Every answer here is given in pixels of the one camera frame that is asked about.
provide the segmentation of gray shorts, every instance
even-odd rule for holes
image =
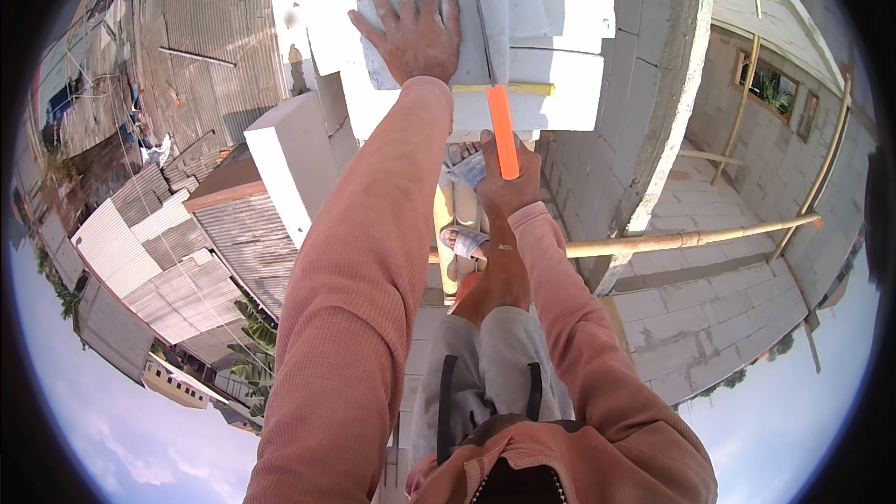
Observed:
[[[457,356],[451,388],[452,446],[493,414],[525,414],[532,388],[530,363],[541,368],[539,420],[575,419],[566,385],[547,354],[545,332],[534,309],[495,308],[477,328],[453,315],[435,327],[411,427],[410,458],[435,452],[439,389],[445,355]]]

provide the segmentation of pink long-sleeve shirt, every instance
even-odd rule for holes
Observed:
[[[278,331],[276,380],[245,502],[373,498],[403,394],[427,275],[432,203],[454,102],[414,77],[326,200],[299,251]],[[509,218],[556,373],[577,420],[520,422],[415,471],[414,500],[469,502],[499,457],[550,465],[567,499],[712,502],[700,440],[638,378],[607,312],[566,259],[542,203]]]

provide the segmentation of hand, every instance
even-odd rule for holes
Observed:
[[[383,57],[395,81],[401,85],[413,77],[429,76],[448,84],[457,70],[461,51],[457,0],[442,0],[442,16],[437,0],[420,0],[420,12],[414,0],[398,0],[397,17],[389,0],[374,0],[374,6],[385,33],[355,10],[349,12],[349,18]]]
[[[479,137],[486,162],[486,177],[476,185],[476,194],[482,199],[482,207],[487,212],[490,212],[491,207],[497,207],[505,217],[522,207],[539,202],[541,156],[523,146],[516,133],[513,133],[513,138],[516,142],[516,158],[520,163],[520,177],[506,181],[501,177],[495,135],[490,130],[483,130]]]

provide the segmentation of black strap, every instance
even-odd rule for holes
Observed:
[[[451,455],[451,384],[457,356],[445,354],[442,363],[442,382],[439,384],[439,418],[435,430],[435,463],[442,465]],[[541,399],[541,375],[539,375],[539,400]]]
[[[541,410],[541,365],[539,363],[529,364],[529,375],[532,379],[532,386],[529,390],[529,403],[526,404],[526,418],[538,422]]]

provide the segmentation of worker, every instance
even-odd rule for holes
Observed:
[[[299,251],[245,502],[374,498],[398,416],[427,277],[433,194],[453,127],[448,82],[461,28],[458,0],[442,0],[441,14],[437,0],[420,0],[419,9],[415,0],[397,0],[397,13],[388,0],[373,2],[384,32],[355,11],[350,17],[401,92]],[[490,133],[481,140],[487,175],[476,193],[492,230],[488,267],[439,326],[464,326],[462,333],[442,331],[433,341],[423,383],[446,381],[444,389],[420,386],[412,499],[715,501],[700,440],[638,378],[600,300],[569,264],[560,230],[539,202],[539,156],[518,147],[520,177],[504,181]],[[530,295],[547,357],[541,342],[520,336],[532,329],[513,323],[529,317]],[[451,353],[476,335],[481,373],[470,367],[476,355]],[[497,354],[502,349],[508,354]],[[458,406],[468,385],[477,401]],[[574,420],[565,420],[567,390]],[[433,426],[436,395],[447,401]],[[461,416],[467,409],[473,413]],[[438,420],[440,413],[450,420]]]

